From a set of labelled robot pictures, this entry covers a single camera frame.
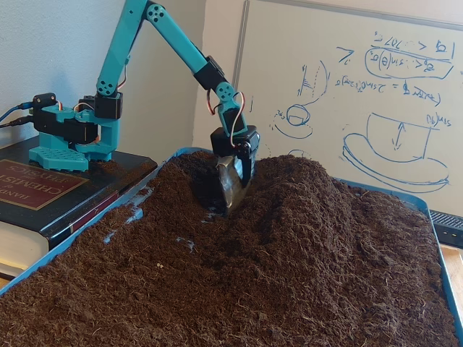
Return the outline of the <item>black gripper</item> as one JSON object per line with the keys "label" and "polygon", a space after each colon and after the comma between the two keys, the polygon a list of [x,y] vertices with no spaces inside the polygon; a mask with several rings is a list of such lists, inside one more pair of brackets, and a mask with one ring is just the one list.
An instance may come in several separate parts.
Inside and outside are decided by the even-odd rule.
{"label": "black gripper", "polygon": [[220,156],[216,168],[226,214],[231,213],[245,197],[247,185],[255,173],[259,142],[257,128],[251,125],[246,132],[234,135],[232,142],[222,127],[211,134],[213,153]]}

